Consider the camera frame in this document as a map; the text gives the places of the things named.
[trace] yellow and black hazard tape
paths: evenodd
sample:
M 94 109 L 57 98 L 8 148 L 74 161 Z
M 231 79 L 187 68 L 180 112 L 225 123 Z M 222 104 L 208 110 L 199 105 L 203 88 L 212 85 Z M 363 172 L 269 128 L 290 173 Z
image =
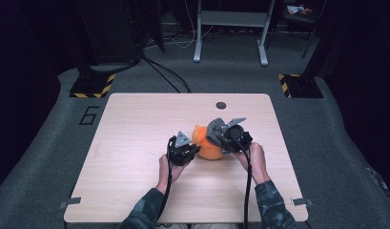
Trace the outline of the yellow and black hazard tape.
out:
M 292 95 L 290 94 L 289 87 L 287 86 L 285 76 L 299 77 L 299 74 L 279 74 L 278 75 L 278 80 L 280 80 L 281 89 L 283 90 L 284 95 L 286 97 L 292 97 Z
M 113 83 L 113 80 L 115 78 L 115 74 L 112 74 L 109 76 L 108 81 L 106 82 L 106 85 L 101 93 L 98 94 L 78 94 L 78 93 L 70 93 L 70 97 L 79 97 L 79 98 L 89 98 L 89 97 L 105 97 L 106 94 L 108 94 L 109 90 L 111 89 L 111 85 Z

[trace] camouflage sleeve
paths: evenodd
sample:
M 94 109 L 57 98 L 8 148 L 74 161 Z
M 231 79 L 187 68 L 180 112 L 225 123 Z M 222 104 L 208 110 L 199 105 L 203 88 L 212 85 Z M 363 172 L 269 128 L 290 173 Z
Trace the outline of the camouflage sleeve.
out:
M 119 228 L 147 229 L 155 228 L 158 213 L 161 209 L 164 195 L 159 190 L 151 189 L 123 220 Z
M 298 228 L 272 180 L 260 183 L 255 191 L 263 229 Z

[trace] person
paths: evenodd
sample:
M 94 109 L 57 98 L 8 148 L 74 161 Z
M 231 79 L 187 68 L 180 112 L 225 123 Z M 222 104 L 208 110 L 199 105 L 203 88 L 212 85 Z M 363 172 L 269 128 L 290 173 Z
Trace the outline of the person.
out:
M 298 228 L 289 211 L 286 210 L 283 198 L 266 171 L 266 160 L 262 146 L 253 142 L 250 146 L 252 179 L 256 184 L 257 205 L 262 219 L 263 229 Z M 233 153 L 248 171 L 248 162 L 243 153 Z M 176 182 L 189 163 L 173 166 L 172 183 Z M 146 229 L 155 228 L 157 216 L 168 185 L 168 159 L 163 155 L 159 159 L 159 180 L 132 209 L 122 221 L 119 228 Z M 174 224 L 170 228 L 186 228 L 186 225 Z M 236 228 L 234 224 L 196 224 L 192 229 Z

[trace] orange cloth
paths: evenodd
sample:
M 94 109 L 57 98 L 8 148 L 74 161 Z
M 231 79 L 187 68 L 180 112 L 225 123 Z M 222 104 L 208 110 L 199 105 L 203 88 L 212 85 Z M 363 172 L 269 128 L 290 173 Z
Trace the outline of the orange cloth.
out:
M 195 125 L 192 142 L 197 146 L 201 146 L 198 154 L 206 159 L 222 158 L 221 148 L 210 143 L 206 138 L 206 133 L 207 127 Z

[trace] white desk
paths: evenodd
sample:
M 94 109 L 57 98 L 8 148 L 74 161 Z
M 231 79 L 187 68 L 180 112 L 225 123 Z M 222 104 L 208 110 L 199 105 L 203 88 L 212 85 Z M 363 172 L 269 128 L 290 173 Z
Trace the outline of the white desk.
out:
M 220 110 L 217 102 L 225 102 Z M 307 220 L 295 172 L 266 94 L 112 94 L 69 205 L 66 222 L 121 222 L 158 181 L 158 160 L 168 139 L 195 124 L 221 117 L 247 117 L 240 123 L 263 145 L 267 169 L 297 221 Z M 233 156 L 210 161 L 196 156 L 171 193 L 159 222 L 242 222 L 247 174 Z M 249 221 L 260 221 L 252 185 Z
M 194 62 L 200 62 L 202 47 L 202 25 L 239 26 L 263 28 L 260 40 L 257 40 L 260 63 L 268 65 L 266 51 L 264 48 L 266 34 L 272 17 L 273 7 L 276 0 L 271 0 L 267 12 L 236 12 L 236 11 L 210 11 L 201 9 L 201 0 L 197 6 L 197 39 L 195 44 Z

